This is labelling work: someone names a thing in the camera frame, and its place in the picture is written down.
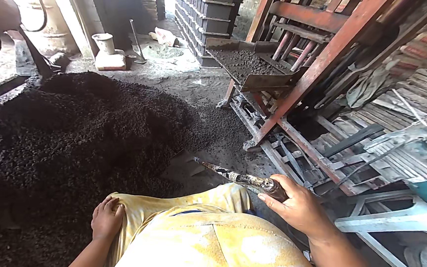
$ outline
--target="concrete mix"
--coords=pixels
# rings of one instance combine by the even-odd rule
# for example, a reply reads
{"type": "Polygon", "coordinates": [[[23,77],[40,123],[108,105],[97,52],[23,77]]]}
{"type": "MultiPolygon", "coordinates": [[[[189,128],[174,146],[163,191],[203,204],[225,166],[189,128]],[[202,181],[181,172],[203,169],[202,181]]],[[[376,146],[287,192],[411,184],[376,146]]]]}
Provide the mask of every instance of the concrete mix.
{"type": "MultiPolygon", "coordinates": [[[[255,52],[249,50],[211,50],[212,55],[228,69],[241,84],[245,83],[249,74],[281,75],[270,63],[260,58],[255,52]]],[[[275,64],[276,67],[288,70],[281,64],[275,64]]]]}
{"type": "Polygon", "coordinates": [[[90,72],[0,105],[0,266],[67,266],[114,191],[178,197],[181,184],[158,178],[170,157],[216,140],[240,149],[248,135],[233,111],[213,106],[90,72]]]}

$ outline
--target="plastic bucket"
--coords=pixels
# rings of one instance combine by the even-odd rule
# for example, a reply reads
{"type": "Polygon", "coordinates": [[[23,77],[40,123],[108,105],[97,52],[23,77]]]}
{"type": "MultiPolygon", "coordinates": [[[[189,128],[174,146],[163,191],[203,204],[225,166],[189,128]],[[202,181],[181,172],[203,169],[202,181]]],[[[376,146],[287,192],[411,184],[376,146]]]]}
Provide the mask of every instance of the plastic bucket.
{"type": "Polygon", "coordinates": [[[95,40],[96,45],[107,55],[113,55],[115,53],[115,45],[113,44],[113,35],[109,33],[97,33],[92,35],[92,39],[95,40]]]}

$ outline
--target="metal beam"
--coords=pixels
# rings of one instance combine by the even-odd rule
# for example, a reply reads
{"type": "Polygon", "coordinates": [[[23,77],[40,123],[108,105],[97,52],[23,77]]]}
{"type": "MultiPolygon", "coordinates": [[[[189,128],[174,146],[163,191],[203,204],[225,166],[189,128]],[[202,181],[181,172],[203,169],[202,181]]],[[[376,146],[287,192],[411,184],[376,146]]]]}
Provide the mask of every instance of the metal beam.
{"type": "MultiPolygon", "coordinates": [[[[321,155],[312,145],[309,143],[296,129],[289,124],[286,119],[281,119],[279,122],[279,125],[283,128],[283,130],[288,134],[288,136],[291,137],[291,139],[298,144],[298,146],[306,153],[311,160],[319,166],[324,173],[326,173],[332,181],[335,183],[338,183],[342,178],[345,177],[345,174],[333,170],[330,168],[330,165],[332,162],[325,158],[323,155],[321,155]]],[[[351,180],[345,181],[341,186],[340,189],[347,195],[347,196],[353,196],[360,194],[368,189],[370,187],[368,185],[355,185],[351,180]]]]}
{"type": "Polygon", "coordinates": [[[273,0],[260,0],[252,25],[250,26],[250,30],[246,36],[247,42],[258,41],[259,35],[261,34],[261,28],[263,27],[265,18],[268,15],[268,9],[270,8],[271,3],[273,3],[273,0]]]}
{"type": "Polygon", "coordinates": [[[342,14],[281,1],[271,4],[268,12],[332,33],[337,33],[349,18],[342,14]]]}
{"type": "Polygon", "coordinates": [[[335,67],[341,57],[350,49],[350,46],[359,39],[360,34],[371,23],[376,21],[377,17],[391,2],[392,0],[363,0],[360,3],[353,15],[344,23],[311,67],[301,77],[282,105],[266,120],[258,135],[253,138],[255,142],[259,143],[274,125],[335,67]]]}

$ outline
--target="cable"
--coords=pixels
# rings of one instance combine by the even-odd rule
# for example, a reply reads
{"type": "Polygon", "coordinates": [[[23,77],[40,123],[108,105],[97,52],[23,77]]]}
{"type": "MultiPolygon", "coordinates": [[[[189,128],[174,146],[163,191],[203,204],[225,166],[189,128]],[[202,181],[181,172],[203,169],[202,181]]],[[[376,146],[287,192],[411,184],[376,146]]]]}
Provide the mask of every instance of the cable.
{"type": "Polygon", "coordinates": [[[36,30],[28,30],[26,28],[26,26],[24,26],[24,24],[21,24],[21,28],[23,30],[28,31],[28,32],[38,32],[38,31],[42,31],[47,26],[47,10],[45,9],[45,5],[42,2],[42,0],[39,0],[39,3],[40,3],[40,6],[42,8],[42,12],[44,13],[44,22],[42,23],[42,26],[36,30]]]}

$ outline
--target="pipe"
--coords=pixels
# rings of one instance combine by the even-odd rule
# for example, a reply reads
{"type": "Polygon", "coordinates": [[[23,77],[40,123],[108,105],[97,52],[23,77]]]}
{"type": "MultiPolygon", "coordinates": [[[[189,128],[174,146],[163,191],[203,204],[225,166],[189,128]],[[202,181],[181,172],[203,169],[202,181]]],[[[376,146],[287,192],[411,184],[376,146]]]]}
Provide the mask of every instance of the pipe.
{"type": "Polygon", "coordinates": [[[296,47],[300,39],[301,37],[297,34],[293,36],[293,38],[289,42],[288,47],[286,48],[286,51],[284,51],[283,55],[281,56],[282,60],[285,60],[288,57],[289,52],[291,52],[291,50],[293,50],[293,48],[296,47]]]}
{"type": "Polygon", "coordinates": [[[316,45],[317,45],[317,43],[315,41],[312,41],[312,40],[309,41],[309,43],[306,45],[304,51],[301,53],[301,55],[296,60],[296,62],[294,62],[294,65],[291,68],[292,72],[296,71],[299,68],[299,66],[304,61],[307,54],[309,54],[316,45]]]}
{"type": "Polygon", "coordinates": [[[279,46],[276,49],[276,52],[274,52],[274,55],[273,55],[274,61],[278,60],[279,56],[281,55],[281,51],[283,50],[284,45],[286,45],[286,43],[289,41],[289,39],[291,39],[292,35],[293,35],[292,32],[286,31],[286,34],[284,35],[281,42],[279,43],[279,46]]]}
{"type": "Polygon", "coordinates": [[[327,44],[317,45],[316,48],[314,48],[314,51],[312,51],[311,56],[305,61],[304,66],[310,66],[326,45],[327,44]]]}

